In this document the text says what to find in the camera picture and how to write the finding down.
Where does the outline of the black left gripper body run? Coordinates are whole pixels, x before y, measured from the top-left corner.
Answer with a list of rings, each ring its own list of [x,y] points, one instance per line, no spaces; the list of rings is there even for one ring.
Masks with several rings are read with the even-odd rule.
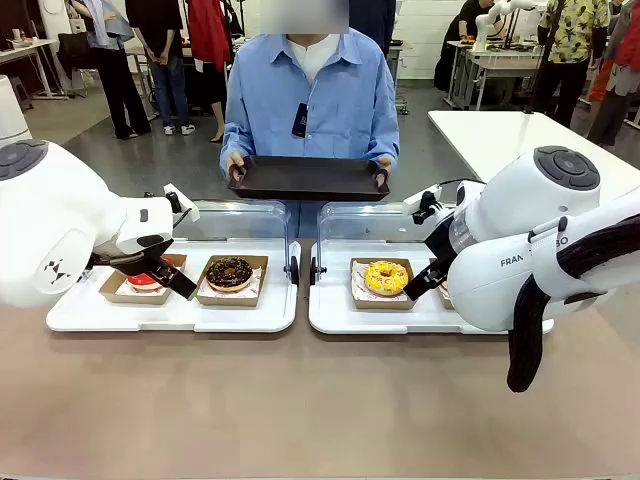
[[[94,248],[89,257],[89,269],[108,266],[124,275],[156,274],[167,272],[169,264],[161,256],[173,244],[173,239],[160,238],[160,242],[142,247],[134,253],[124,253],[112,238]]]

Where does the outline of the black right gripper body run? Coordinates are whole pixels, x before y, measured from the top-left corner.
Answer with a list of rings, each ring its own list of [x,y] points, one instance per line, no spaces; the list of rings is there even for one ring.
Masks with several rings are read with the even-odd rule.
[[[449,238],[453,221],[453,212],[436,212],[424,222],[424,227],[427,229],[424,243],[434,258],[428,266],[430,274],[447,274],[457,256]]]

